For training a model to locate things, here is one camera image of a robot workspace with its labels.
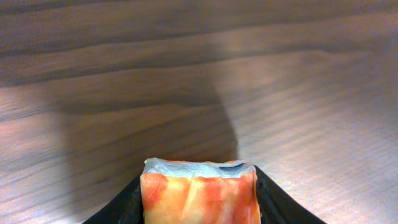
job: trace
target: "wood grain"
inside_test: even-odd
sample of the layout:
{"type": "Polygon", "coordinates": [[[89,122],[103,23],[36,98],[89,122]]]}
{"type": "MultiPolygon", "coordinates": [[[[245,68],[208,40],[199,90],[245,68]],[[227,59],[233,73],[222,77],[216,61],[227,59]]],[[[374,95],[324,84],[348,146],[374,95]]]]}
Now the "wood grain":
{"type": "Polygon", "coordinates": [[[398,3],[0,2],[0,223],[81,223],[148,157],[250,159],[397,223],[398,3]]]}

